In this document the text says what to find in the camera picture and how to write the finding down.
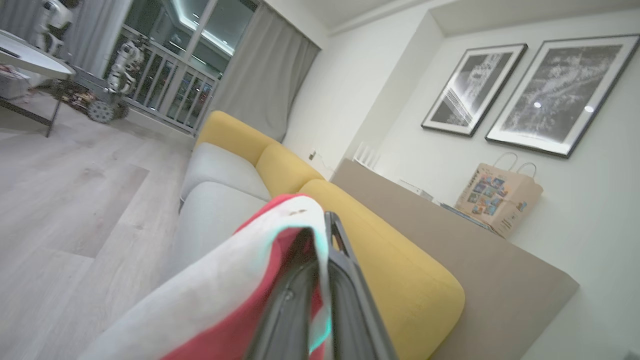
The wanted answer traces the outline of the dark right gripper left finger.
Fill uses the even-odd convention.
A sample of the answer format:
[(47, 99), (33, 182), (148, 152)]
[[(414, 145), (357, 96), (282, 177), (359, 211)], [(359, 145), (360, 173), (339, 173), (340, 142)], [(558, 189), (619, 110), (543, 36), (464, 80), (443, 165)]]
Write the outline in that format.
[(290, 260), (270, 293), (265, 312), (245, 352), (247, 360), (308, 360), (313, 293), (319, 262), (310, 228), (295, 236)]

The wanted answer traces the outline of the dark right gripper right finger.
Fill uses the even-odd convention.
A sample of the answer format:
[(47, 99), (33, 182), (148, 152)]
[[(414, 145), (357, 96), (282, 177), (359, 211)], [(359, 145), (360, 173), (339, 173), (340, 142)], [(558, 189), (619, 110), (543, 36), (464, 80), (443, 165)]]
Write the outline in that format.
[(324, 213), (329, 242), (327, 268), (331, 292), (333, 358), (397, 360), (361, 265), (338, 214)]

